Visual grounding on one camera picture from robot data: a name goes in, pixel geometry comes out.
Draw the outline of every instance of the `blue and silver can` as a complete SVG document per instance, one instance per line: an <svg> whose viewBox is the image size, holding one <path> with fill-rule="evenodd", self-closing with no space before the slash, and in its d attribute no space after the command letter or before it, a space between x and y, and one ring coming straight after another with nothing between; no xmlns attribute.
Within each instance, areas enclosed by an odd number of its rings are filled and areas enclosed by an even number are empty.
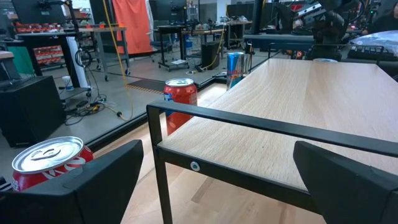
<svg viewBox="0 0 398 224"><path fill-rule="evenodd" d="M243 79L244 53L228 53L226 67L226 87L230 90Z"/></svg>

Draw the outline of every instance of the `orange curtain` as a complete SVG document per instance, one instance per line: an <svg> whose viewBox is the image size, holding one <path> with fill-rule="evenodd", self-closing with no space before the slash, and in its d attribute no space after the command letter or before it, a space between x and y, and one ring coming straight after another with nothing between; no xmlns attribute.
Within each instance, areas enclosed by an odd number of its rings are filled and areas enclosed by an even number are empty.
<svg viewBox="0 0 398 224"><path fill-rule="evenodd" d="M116 22L127 27L126 40L129 54L152 52L149 18L145 0L113 0Z"/></svg>

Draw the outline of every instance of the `red soda can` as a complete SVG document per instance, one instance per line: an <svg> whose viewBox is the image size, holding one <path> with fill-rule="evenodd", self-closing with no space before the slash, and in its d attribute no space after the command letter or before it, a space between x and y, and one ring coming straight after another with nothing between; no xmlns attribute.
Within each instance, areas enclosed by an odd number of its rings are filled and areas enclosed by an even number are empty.
<svg viewBox="0 0 398 224"><path fill-rule="evenodd" d="M93 153L80 138L49 139L27 148L14 158L11 186L15 191L22 191L92 160Z"/></svg>
<svg viewBox="0 0 398 224"><path fill-rule="evenodd" d="M197 106L198 90L192 79L173 78L166 81L164 100ZM192 117L188 114L166 111L167 134L172 134Z"/></svg>

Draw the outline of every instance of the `black speaker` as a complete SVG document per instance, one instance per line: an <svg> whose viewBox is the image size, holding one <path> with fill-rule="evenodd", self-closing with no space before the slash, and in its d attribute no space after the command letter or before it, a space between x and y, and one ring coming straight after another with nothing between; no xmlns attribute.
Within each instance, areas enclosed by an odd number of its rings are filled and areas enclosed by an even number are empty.
<svg viewBox="0 0 398 224"><path fill-rule="evenodd" d="M11 147L45 140L66 118L52 77L2 86L0 108L0 128Z"/></svg>
<svg viewBox="0 0 398 224"><path fill-rule="evenodd" d="M214 41L201 45L201 65L202 67L209 66L216 58L218 46L220 42ZM215 62L207 69L212 70L220 64L220 56L217 55Z"/></svg>

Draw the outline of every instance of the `wooden floor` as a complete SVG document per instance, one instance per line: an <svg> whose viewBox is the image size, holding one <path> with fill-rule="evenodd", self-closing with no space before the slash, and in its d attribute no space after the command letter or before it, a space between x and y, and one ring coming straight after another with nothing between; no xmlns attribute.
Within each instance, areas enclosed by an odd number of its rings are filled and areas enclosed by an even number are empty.
<svg viewBox="0 0 398 224"><path fill-rule="evenodd" d="M198 105L208 106L225 91L224 84L209 86L199 93ZM166 133L164 114L161 123L162 132ZM122 223L162 223L148 125L131 131L96 152L95 156L133 139L142 140L144 160ZM325 223L321 216L312 212L171 164L166 167L174 223Z"/></svg>

